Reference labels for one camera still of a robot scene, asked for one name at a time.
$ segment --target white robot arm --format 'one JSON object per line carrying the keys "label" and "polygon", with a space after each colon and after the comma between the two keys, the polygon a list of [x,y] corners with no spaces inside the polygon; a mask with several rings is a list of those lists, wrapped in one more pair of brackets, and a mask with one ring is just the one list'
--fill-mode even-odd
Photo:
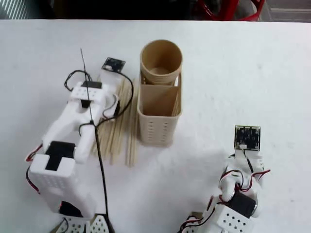
{"label": "white robot arm", "polygon": [[180,233],[250,233],[261,211],[264,170],[260,149],[260,127],[236,126],[235,154],[230,155],[219,181],[222,192],[211,197],[201,217],[184,222]]}
{"label": "white robot arm", "polygon": [[[117,107],[117,101],[114,101],[117,97],[109,92],[107,85],[87,82],[89,96],[86,81],[78,82],[61,116],[43,136],[44,154],[36,154],[29,176],[53,212],[91,219],[95,214],[95,201],[80,182],[75,165],[86,162],[95,139],[94,126],[88,123],[93,119],[97,125],[107,108],[105,115],[111,117]],[[77,146],[62,141],[78,130],[81,138]]]}

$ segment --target small camera board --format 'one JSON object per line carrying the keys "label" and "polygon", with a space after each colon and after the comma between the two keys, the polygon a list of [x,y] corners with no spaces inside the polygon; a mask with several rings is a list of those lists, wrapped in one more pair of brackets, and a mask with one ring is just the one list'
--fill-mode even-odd
{"label": "small camera board", "polygon": [[234,149],[260,151],[260,127],[236,125]]}
{"label": "small camera board", "polygon": [[121,72],[125,65],[125,61],[108,57],[102,66],[102,69],[112,70],[114,72]]}

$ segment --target perforated box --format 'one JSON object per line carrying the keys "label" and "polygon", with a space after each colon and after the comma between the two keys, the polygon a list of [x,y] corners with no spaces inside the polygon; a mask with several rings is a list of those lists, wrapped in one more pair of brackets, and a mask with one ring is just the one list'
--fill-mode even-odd
{"label": "perforated box", "polygon": [[254,227],[253,221],[244,217],[226,205],[218,205],[212,216],[212,221],[230,233],[250,233]]}
{"label": "perforated box", "polygon": [[137,105],[140,138],[145,145],[170,146],[182,112],[182,75],[176,85],[149,85],[140,78]]}

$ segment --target wire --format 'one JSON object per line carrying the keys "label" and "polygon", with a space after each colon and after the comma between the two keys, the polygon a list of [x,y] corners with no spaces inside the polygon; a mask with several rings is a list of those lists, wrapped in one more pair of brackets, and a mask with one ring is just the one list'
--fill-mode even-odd
{"label": "wire", "polygon": [[254,172],[253,166],[252,166],[251,162],[249,161],[248,157],[246,156],[245,150],[242,149],[242,152],[243,152],[243,154],[244,154],[244,156],[245,156],[245,158],[246,158],[246,160],[247,160],[247,164],[248,164],[248,166],[249,166],[249,169],[251,170],[251,173],[253,173],[253,172]]}
{"label": "wire", "polygon": [[28,167],[28,169],[27,169],[27,171],[26,171],[26,180],[27,180],[27,182],[29,183],[29,185],[30,185],[38,194],[40,194],[40,191],[39,191],[38,187],[35,186],[34,183],[32,183],[31,180],[29,179],[29,176],[28,176],[29,168],[30,168],[30,166]]}
{"label": "wire", "polygon": [[34,149],[32,152],[30,152],[27,156],[25,161],[26,162],[31,162],[33,160],[34,155],[42,148],[42,143],[36,147],[36,149]]}
{"label": "wire", "polygon": [[213,215],[213,213],[215,212],[215,207],[213,208],[213,211],[212,213],[210,213],[210,215],[204,220],[204,222],[201,222],[200,224],[198,225],[187,225],[183,228],[183,230],[185,230],[187,227],[199,227],[199,226],[202,226],[203,224],[205,224],[209,219],[210,217]]}
{"label": "wire", "polygon": [[229,175],[231,172],[238,172],[238,173],[241,174],[241,177],[242,177],[242,184],[239,184],[239,186],[240,186],[240,188],[242,188],[242,187],[243,187],[243,184],[244,184],[244,176],[243,176],[243,173],[242,173],[240,170],[236,170],[236,169],[225,172],[225,173],[220,177],[219,183],[223,180],[223,178],[224,178],[225,176]]}
{"label": "wire", "polygon": [[270,172],[270,171],[271,171],[271,170],[269,169],[269,170],[266,170],[266,171],[261,171],[261,172],[255,172],[255,173],[253,173],[253,174],[251,175],[251,179],[250,179],[248,188],[240,188],[240,190],[241,190],[242,192],[247,192],[248,190],[250,190],[250,189],[252,188],[252,185],[253,185],[253,177],[254,177],[254,176],[260,174],[261,176],[258,178],[258,180],[259,180],[264,174],[266,174],[266,173],[268,173],[268,172]]}
{"label": "wire", "polygon": [[104,167],[103,167],[103,161],[102,161],[102,154],[101,154],[101,149],[100,149],[100,142],[99,142],[99,138],[98,138],[98,130],[97,130],[96,127],[95,127],[95,138],[96,138],[97,154],[98,154],[99,164],[100,164],[100,166],[101,166],[101,173],[102,173],[102,178],[103,178],[103,186],[104,186],[104,192],[105,192],[106,214],[107,214],[107,219],[109,220],[105,173],[104,173]]}
{"label": "wire", "polygon": [[87,77],[89,81],[93,81],[89,73],[87,73],[85,70],[77,69],[77,70],[71,72],[71,73],[68,75],[68,77],[66,78],[65,82],[64,82],[64,86],[65,86],[65,88],[66,88],[68,91],[72,91],[73,88],[69,88],[68,85],[67,85],[67,83],[68,83],[69,79],[70,79],[75,73],[77,73],[77,72],[84,73],[85,78]]}
{"label": "wire", "polygon": [[[210,199],[209,199],[209,202],[208,202],[206,211],[209,210],[209,208],[210,208],[210,206],[211,206],[211,204],[212,204],[213,199],[214,199],[214,196],[211,196]],[[195,216],[189,216],[189,217],[187,218],[187,220],[186,220],[185,222],[183,222],[183,224],[181,224],[181,226],[180,226],[180,228],[179,228],[179,232],[182,232],[182,231],[183,231],[183,229],[185,228],[185,225],[186,225],[186,224],[188,224],[188,223],[195,223],[195,222],[199,222],[199,221],[202,221],[202,220],[203,220],[203,218],[200,218],[200,219],[197,219],[197,218],[196,218],[196,219],[189,219],[189,218],[191,218],[191,217],[196,218]]]}
{"label": "wire", "polygon": [[107,119],[108,117],[105,116],[104,112],[106,112],[107,110],[111,109],[111,108],[116,104],[116,102],[117,102],[117,97],[116,97],[116,95],[113,95],[113,98],[114,98],[113,104],[112,104],[109,108],[106,108],[106,109],[103,111],[103,117],[105,117],[106,119]]}
{"label": "wire", "polygon": [[[119,71],[114,71],[114,70],[109,70],[109,69],[105,69],[105,70],[107,70],[107,71],[109,71],[109,72],[113,72],[113,73],[120,74],[120,75],[122,75],[123,77],[125,77],[125,78],[131,83],[132,93],[131,93],[131,98],[130,98],[129,101],[127,102],[126,106],[119,112],[119,114],[116,115],[116,116],[112,116],[112,117],[109,117],[109,118],[106,118],[106,119],[103,119],[102,121],[100,121],[100,122],[98,123],[98,125],[96,126],[97,129],[98,129],[98,127],[99,127],[101,124],[103,124],[104,122],[110,121],[110,120],[112,120],[112,119],[117,119],[118,117],[122,116],[122,114],[123,114],[123,113],[128,109],[128,107],[130,106],[130,104],[131,104],[131,102],[132,102],[132,100],[133,100],[133,95],[134,95],[134,85],[133,85],[132,80],[131,80],[129,77],[127,77],[125,74],[123,74],[123,73],[121,73],[121,72],[119,72]],[[81,124],[81,125],[79,126],[79,129],[78,129],[79,135],[81,136],[80,129],[82,128],[82,126],[91,125],[91,124],[92,124],[92,123],[84,123],[84,124]]]}
{"label": "wire", "polygon": [[99,122],[99,124],[96,126],[96,128],[98,128],[101,124],[103,124],[106,121],[109,121],[109,120],[112,120],[112,119],[117,119],[118,117],[120,117],[126,111],[126,109],[128,109],[128,107],[130,106],[130,104],[131,104],[131,102],[133,100],[133,95],[134,95],[134,85],[133,85],[132,80],[129,77],[127,77],[125,74],[123,74],[123,73],[121,73],[119,71],[114,71],[114,70],[110,70],[110,69],[106,69],[106,68],[104,68],[104,70],[109,71],[109,72],[113,72],[113,73],[116,73],[116,74],[120,74],[123,77],[125,77],[131,83],[132,94],[131,94],[130,100],[127,102],[126,106],[119,112],[118,115],[112,116],[112,117],[109,117],[109,118],[106,118],[106,119],[102,120],[101,122]]}
{"label": "wire", "polygon": [[62,231],[62,232],[60,232],[60,233],[65,233],[66,231],[68,231],[68,228],[69,228],[69,223],[68,223],[68,221],[67,221],[67,219],[66,219],[66,218],[63,218],[63,221],[60,223],[60,225],[62,225],[64,221],[66,222],[67,227],[66,227],[66,229],[65,229],[64,231]]}
{"label": "wire", "polygon": [[[82,49],[80,49],[81,51],[81,56],[82,56],[82,61],[84,64],[84,69],[85,69],[85,63],[84,63],[84,58],[83,58],[83,53],[82,53]],[[89,99],[89,92],[88,92],[88,84],[87,84],[87,79],[85,76],[85,80],[86,80],[86,91],[87,91],[87,99],[88,101],[90,101]],[[99,137],[98,137],[98,131],[97,131],[97,127],[94,124],[94,120],[93,120],[93,116],[92,116],[92,109],[91,109],[91,104],[89,105],[89,110],[90,110],[90,117],[91,117],[91,121],[89,123],[85,123],[79,126],[79,134],[80,134],[80,128],[83,125],[93,125],[94,126],[94,132],[95,132],[95,138],[96,138],[96,147],[97,147],[97,154],[98,154],[98,159],[99,159],[99,163],[100,163],[100,167],[101,167],[101,173],[102,173],[102,179],[103,179],[103,186],[104,186],[104,199],[105,199],[105,207],[106,207],[106,215],[107,215],[107,220],[109,221],[109,215],[108,215],[108,198],[107,198],[107,188],[106,188],[106,181],[105,181],[105,175],[104,175],[104,166],[103,166],[103,161],[102,161],[102,155],[101,155],[101,150],[100,150],[100,142],[99,142]]]}
{"label": "wire", "polygon": [[222,195],[219,195],[218,198],[219,198],[220,201],[217,202],[217,204],[221,204],[221,205],[227,205],[228,204],[227,201],[223,200],[223,196]]}

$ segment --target white table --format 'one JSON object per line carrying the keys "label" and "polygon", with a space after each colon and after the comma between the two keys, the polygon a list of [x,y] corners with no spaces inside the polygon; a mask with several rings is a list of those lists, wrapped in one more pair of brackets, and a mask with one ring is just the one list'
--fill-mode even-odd
{"label": "white table", "polygon": [[[159,38],[183,52],[183,114],[170,148],[140,146],[132,169],[122,157],[105,162],[116,232],[174,233],[190,211],[202,211],[234,151],[236,124],[261,126],[260,152],[272,169],[253,232],[310,230],[310,24],[1,20],[1,232],[48,232],[61,220],[28,186],[23,160],[63,110],[64,79],[82,68],[80,47],[92,76],[111,56],[137,78],[141,48]],[[97,158],[86,167],[103,211]]]}

